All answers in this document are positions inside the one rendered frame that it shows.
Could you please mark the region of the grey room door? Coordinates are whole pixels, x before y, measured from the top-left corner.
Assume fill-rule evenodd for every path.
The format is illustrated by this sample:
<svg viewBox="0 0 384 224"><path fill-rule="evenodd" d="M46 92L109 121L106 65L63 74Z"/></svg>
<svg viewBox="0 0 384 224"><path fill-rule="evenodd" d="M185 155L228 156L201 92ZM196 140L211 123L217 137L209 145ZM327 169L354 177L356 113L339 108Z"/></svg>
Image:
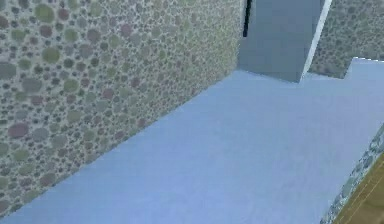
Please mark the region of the grey room door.
<svg viewBox="0 0 384 224"><path fill-rule="evenodd" d="M332 0L253 0L237 67L298 83L308 71Z"/></svg>

